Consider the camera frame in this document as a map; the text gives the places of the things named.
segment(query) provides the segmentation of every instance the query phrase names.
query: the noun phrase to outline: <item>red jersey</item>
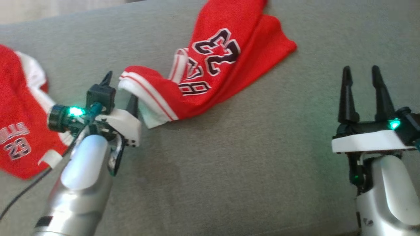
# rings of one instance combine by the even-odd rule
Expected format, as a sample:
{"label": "red jersey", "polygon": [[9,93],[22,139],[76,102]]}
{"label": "red jersey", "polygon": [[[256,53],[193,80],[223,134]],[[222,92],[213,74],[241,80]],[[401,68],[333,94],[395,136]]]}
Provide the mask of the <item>red jersey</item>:
{"label": "red jersey", "polygon": [[263,14],[266,0],[209,0],[186,48],[178,49],[168,78],[129,66],[119,88],[136,95],[148,128],[204,113],[269,71],[296,44],[280,21]]}
{"label": "red jersey", "polygon": [[54,102],[46,94],[47,80],[38,62],[0,45],[0,168],[28,179],[48,165],[40,163],[53,149],[62,154],[72,137],[47,128]]}

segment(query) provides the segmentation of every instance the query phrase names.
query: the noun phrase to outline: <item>red fabric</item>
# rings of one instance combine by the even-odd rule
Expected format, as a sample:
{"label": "red fabric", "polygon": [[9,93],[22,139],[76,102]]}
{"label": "red fabric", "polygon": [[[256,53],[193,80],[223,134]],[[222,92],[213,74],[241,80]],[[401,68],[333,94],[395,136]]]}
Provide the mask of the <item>red fabric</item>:
{"label": "red fabric", "polygon": [[[282,32],[279,20],[263,15],[265,5],[266,0],[209,0],[198,15],[188,48],[178,51],[187,53],[190,62],[197,62],[195,67],[195,63],[185,65],[180,81],[173,75],[166,79],[143,66],[129,66],[125,74],[134,72],[144,77],[178,119],[199,115],[256,81],[296,50],[296,44]],[[121,79],[145,86],[133,76],[123,74]]]}
{"label": "red fabric", "polygon": [[49,149],[62,154],[66,146],[47,128],[47,114],[27,87],[16,53],[0,45],[0,168],[28,179],[48,165],[38,161]]}

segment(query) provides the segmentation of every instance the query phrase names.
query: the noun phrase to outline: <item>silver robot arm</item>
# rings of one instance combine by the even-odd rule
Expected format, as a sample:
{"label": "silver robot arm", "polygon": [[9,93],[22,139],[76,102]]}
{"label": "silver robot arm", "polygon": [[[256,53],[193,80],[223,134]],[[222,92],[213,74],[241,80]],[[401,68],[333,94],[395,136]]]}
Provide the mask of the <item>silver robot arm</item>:
{"label": "silver robot arm", "polygon": [[85,137],[55,183],[34,236],[93,236],[111,191],[111,149],[100,135]]}
{"label": "silver robot arm", "polygon": [[87,92],[85,109],[55,105],[48,127],[76,134],[70,161],[56,181],[33,236],[93,236],[104,213],[125,146],[140,145],[141,123],[131,96],[114,109],[112,72]]}
{"label": "silver robot arm", "polygon": [[372,67],[372,76],[377,114],[375,121],[359,122],[350,67],[344,68],[341,124],[332,149],[348,157],[349,179],[357,187],[360,235],[419,236],[420,200],[401,158],[404,151],[420,150],[420,114],[408,107],[395,111],[377,66]]}

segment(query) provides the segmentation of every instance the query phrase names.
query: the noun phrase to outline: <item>white stripe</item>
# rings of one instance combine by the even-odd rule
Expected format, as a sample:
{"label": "white stripe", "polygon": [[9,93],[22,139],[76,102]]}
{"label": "white stripe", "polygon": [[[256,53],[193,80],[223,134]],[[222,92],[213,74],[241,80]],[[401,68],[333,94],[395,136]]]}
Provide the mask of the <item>white stripe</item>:
{"label": "white stripe", "polygon": [[120,77],[120,80],[121,81],[118,83],[119,89],[124,89],[139,98],[140,113],[143,116],[144,123],[148,128],[153,128],[171,121],[171,119],[159,107],[157,102],[142,86],[128,77]]}
{"label": "white stripe", "polygon": [[163,107],[163,109],[168,113],[168,115],[172,118],[172,120],[178,120],[178,116],[173,112],[172,108],[169,106],[169,104],[166,102],[166,100],[160,95],[160,93],[141,75],[135,73],[135,72],[126,72],[124,71],[121,75],[121,77],[130,76],[137,80],[139,83],[141,83],[160,103],[160,105]]}
{"label": "white stripe", "polygon": [[[55,102],[40,89],[41,86],[47,82],[44,70],[33,57],[17,51],[15,51],[15,53],[21,61],[22,69],[25,74],[26,86],[44,112],[48,114],[55,105]],[[67,146],[70,145],[73,140],[73,137],[69,132],[59,133],[58,136],[60,137],[61,142]]]}
{"label": "white stripe", "polygon": [[120,83],[118,84],[119,89],[125,89],[128,92],[134,94],[136,97],[147,104],[153,112],[157,113],[160,117],[164,118],[165,120],[170,121],[171,119],[166,115],[165,111],[163,111],[158,103],[149,95],[149,93],[139,84],[132,81],[129,77],[120,77]]}
{"label": "white stripe", "polygon": [[182,76],[184,74],[184,70],[186,67],[186,63],[188,62],[188,54],[184,49],[178,49],[175,52],[173,57],[173,64],[171,72],[169,73],[168,79],[171,79],[173,76],[173,82],[179,84],[182,80]]}

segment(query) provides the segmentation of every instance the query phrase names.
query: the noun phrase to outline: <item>gray couch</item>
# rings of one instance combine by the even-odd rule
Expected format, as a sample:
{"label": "gray couch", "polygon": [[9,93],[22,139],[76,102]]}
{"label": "gray couch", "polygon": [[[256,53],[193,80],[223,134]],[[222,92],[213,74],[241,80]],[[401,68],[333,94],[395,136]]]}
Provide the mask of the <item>gray couch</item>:
{"label": "gray couch", "polygon": [[[39,61],[56,102],[84,105],[86,89],[108,70],[114,86],[129,65],[168,74],[204,2],[149,0],[0,26],[0,43]],[[420,3],[271,0],[266,12],[281,20],[298,50],[204,115],[144,128],[142,146],[126,149],[98,236],[357,230],[347,158],[330,147],[342,68],[352,67],[362,120],[375,114],[374,64],[395,106],[419,112]],[[118,92],[116,106],[128,97]],[[419,154],[406,154],[404,162],[419,191]],[[0,235],[31,233],[58,176],[59,169],[11,209]],[[1,172],[0,206],[27,184]]]}

